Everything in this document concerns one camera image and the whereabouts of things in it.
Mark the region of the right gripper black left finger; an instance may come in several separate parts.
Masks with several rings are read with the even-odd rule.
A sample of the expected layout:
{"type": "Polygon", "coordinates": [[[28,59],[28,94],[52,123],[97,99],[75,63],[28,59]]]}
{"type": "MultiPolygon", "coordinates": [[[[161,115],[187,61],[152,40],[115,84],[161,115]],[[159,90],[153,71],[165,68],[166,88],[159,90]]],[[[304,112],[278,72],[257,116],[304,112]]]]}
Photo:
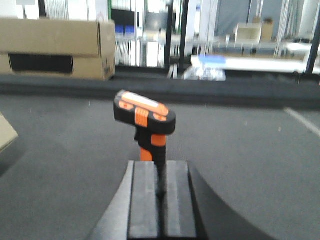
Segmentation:
{"type": "Polygon", "coordinates": [[[157,240],[158,175],[152,161],[129,161],[111,203],[88,235],[89,240],[157,240]]]}

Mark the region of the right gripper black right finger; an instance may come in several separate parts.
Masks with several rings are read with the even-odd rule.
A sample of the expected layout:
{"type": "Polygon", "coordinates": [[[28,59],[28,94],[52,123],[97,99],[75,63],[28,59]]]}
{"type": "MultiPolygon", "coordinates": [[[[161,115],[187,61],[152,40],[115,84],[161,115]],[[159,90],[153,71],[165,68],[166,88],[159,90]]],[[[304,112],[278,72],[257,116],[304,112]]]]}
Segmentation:
{"type": "Polygon", "coordinates": [[[165,167],[166,240],[271,240],[227,205],[197,169],[169,160],[165,167]]]}

